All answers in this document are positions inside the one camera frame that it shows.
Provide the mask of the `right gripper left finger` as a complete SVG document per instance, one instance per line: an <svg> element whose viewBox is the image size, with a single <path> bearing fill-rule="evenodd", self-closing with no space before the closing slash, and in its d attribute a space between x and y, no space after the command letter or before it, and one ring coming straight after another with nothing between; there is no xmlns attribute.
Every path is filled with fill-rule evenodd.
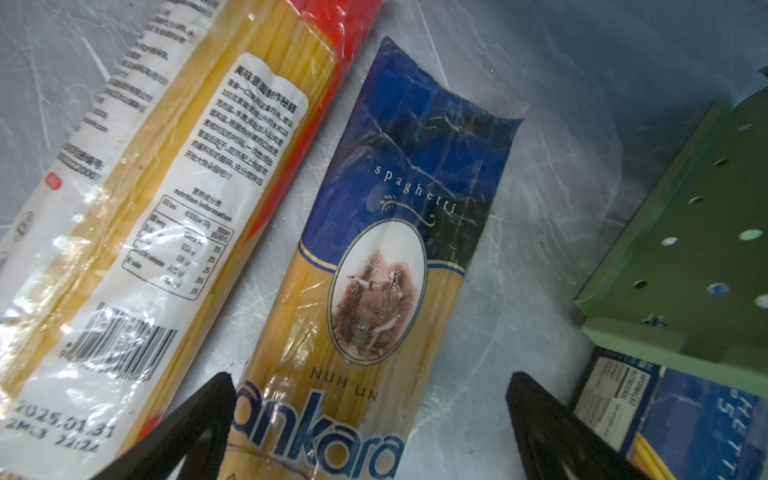
<svg viewBox="0 0 768 480"><path fill-rule="evenodd" d="M236 405L230 374L213 376L97 479L215 479Z"/></svg>

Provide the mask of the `red spaghetti bag white label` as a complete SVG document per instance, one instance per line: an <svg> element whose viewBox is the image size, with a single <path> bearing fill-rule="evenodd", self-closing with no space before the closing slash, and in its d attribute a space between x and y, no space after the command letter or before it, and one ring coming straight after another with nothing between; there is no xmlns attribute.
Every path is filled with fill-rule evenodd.
<svg viewBox="0 0 768 480"><path fill-rule="evenodd" d="M380 7L161 4L1 242L3 478L160 422Z"/></svg>

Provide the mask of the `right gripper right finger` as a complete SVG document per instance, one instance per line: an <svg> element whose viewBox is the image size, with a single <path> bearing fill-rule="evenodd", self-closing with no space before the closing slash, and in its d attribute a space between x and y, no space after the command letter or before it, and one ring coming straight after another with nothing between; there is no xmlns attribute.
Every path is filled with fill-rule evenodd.
<svg viewBox="0 0 768 480"><path fill-rule="evenodd" d="M506 402L527 478L646 477L527 373L512 375Z"/></svg>

